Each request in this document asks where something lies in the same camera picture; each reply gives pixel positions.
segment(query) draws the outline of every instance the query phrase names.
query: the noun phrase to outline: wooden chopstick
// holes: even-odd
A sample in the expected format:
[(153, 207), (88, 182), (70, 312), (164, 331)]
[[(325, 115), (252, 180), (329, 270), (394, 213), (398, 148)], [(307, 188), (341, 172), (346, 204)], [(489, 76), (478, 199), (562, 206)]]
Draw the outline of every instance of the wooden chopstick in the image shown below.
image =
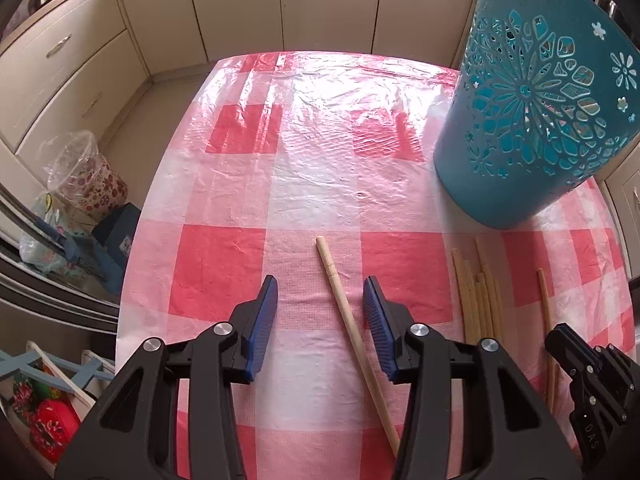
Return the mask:
[(480, 323), (480, 339), (489, 337), (488, 321), (486, 319), (486, 309), (484, 308), (484, 298), (480, 282), (476, 282), (476, 298), (478, 299), (478, 319)]
[(373, 400), (373, 404), (375, 405), (380, 421), (382, 422), (382, 427), (385, 430), (386, 437), (389, 440), (389, 445), (391, 446), (394, 456), (397, 457), (398, 448), (400, 447), (398, 431), (391, 420), (391, 415), (389, 413), (389, 408), (386, 405), (385, 397), (382, 395), (380, 384), (378, 384), (371, 362), (367, 357), (367, 351), (364, 346), (364, 342), (362, 341), (362, 337), (360, 336), (360, 330), (356, 325), (355, 319), (353, 319), (353, 312), (351, 311), (347, 295), (342, 287), (342, 281), (340, 280), (338, 270), (335, 267), (334, 259), (329, 251), (329, 245), (327, 245), (323, 236), (316, 238), (316, 245), (318, 246), (318, 251), (322, 258), (324, 269), (326, 270), (326, 275), (329, 278), (329, 283), (331, 284), (332, 291), (334, 292), (335, 301), (338, 303), (338, 308), (340, 309), (342, 320), (344, 321), (344, 325), (347, 329), (347, 334), (349, 334), (353, 351), (356, 354), (356, 359), (360, 365), (360, 371), (367, 383), (367, 388), (369, 389), (371, 399)]
[(466, 284), (469, 287), (469, 298), (471, 298), (471, 309), (474, 324), (474, 336), (470, 344), (478, 344), (481, 338), (482, 329), (480, 326), (480, 313), (478, 311), (478, 296), (476, 295), (476, 284), (474, 283), (474, 274), (471, 270), (471, 263), (465, 260)]
[(491, 311), (492, 330), (494, 336), (498, 341), (504, 341), (504, 330), (502, 322), (502, 309), (500, 307), (501, 302), (498, 302), (496, 282), (494, 274), (489, 266), (489, 260), (486, 255), (484, 244), (480, 237), (476, 236), (476, 250), (478, 250), (478, 258), (480, 260), (480, 267), (486, 280), (486, 289), (488, 296), (488, 306)]
[(495, 338), (494, 320), (491, 314), (491, 304), (489, 303), (489, 291), (486, 286), (486, 276), (484, 272), (478, 273), (478, 283), (482, 294), (482, 309), (484, 310), (484, 322), (486, 323), (486, 335), (484, 337)]
[(460, 249), (455, 248), (451, 251), (453, 257), (453, 266), (456, 269), (456, 277), (458, 278), (458, 292), (460, 294), (460, 304), (462, 306), (462, 321), (465, 329), (465, 342), (468, 344), (475, 344), (477, 339), (476, 323), (474, 321), (474, 308), (473, 302), (470, 296), (470, 285), (466, 280), (465, 262), (462, 259)]
[[(538, 269), (538, 285), (540, 286), (540, 299), (542, 300), (542, 317), (545, 322), (545, 336), (553, 328), (551, 323), (551, 304), (549, 301), (549, 292), (546, 288), (546, 277), (543, 269)], [(551, 413), (554, 412), (554, 404), (556, 400), (556, 362), (551, 357), (547, 357), (546, 365), (546, 406)]]

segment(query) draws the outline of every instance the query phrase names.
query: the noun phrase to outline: metal screw cap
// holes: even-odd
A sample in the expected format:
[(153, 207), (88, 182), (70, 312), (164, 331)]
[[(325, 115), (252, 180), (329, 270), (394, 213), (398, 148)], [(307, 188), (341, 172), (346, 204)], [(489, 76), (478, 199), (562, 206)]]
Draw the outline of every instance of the metal screw cap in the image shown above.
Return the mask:
[(160, 348), (162, 342), (157, 337), (152, 337), (151, 339), (147, 339), (142, 348), (144, 348), (147, 352), (155, 352)]
[(218, 335), (227, 335), (231, 334), (231, 331), (234, 329), (231, 323), (227, 323), (226, 321), (222, 323), (218, 323), (215, 327), (213, 327), (213, 332)]
[(411, 333), (413, 335), (417, 335), (420, 337), (424, 337), (429, 333), (429, 327), (423, 323), (414, 323), (411, 325), (409, 330), (411, 330)]
[(495, 339), (482, 339), (480, 346), (487, 352), (495, 352), (500, 348), (500, 345), (498, 345), (498, 342)]

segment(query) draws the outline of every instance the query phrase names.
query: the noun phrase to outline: floral container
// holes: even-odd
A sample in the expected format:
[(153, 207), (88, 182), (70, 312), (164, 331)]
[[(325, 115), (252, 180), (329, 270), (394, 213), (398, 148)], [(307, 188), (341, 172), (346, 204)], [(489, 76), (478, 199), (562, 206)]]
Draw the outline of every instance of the floral container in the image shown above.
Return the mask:
[(124, 181), (99, 152), (89, 131), (63, 136), (64, 144), (51, 168), (47, 187), (99, 222), (127, 201)]
[(591, 0), (478, 0), (434, 164), (453, 200), (510, 228), (640, 126), (640, 56)]

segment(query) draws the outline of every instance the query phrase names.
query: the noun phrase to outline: table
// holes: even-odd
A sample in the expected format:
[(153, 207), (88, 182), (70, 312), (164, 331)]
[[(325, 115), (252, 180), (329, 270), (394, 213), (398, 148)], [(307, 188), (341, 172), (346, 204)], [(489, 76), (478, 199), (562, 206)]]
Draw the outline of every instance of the table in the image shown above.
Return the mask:
[[(332, 249), (394, 423), (408, 387), (380, 371), (364, 330), (362, 282), (462, 340), (450, 250), (479, 263), (482, 237), (500, 280), (504, 345), (545, 387), (536, 269), (555, 322), (591, 345), (634, 352), (634, 322), (613, 224), (593, 179), (517, 228), (464, 214), (440, 185), (433, 145), (458, 73), (408, 60), (281, 52), (220, 61), (162, 159), (142, 211), (118, 327), (121, 367), (147, 337), (192, 338), (255, 297), (266, 274), (278, 312), (262, 372), (234, 390), (248, 478), (388, 479), (393, 463), (357, 371), (314, 240)], [(180, 388), (180, 474), (188, 475), (188, 383)], [(568, 377), (556, 416), (575, 445)], [(454, 390), (450, 469), (460, 467), (462, 398)]]

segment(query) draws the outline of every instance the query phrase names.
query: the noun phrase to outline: kitchen floor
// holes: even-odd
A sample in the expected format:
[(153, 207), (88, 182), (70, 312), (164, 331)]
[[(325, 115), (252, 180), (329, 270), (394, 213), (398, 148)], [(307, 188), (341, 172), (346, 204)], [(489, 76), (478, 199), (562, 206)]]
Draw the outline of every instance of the kitchen floor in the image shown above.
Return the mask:
[(155, 83), (102, 149), (129, 186), (129, 201), (142, 209), (174, 131), (207, 74)]

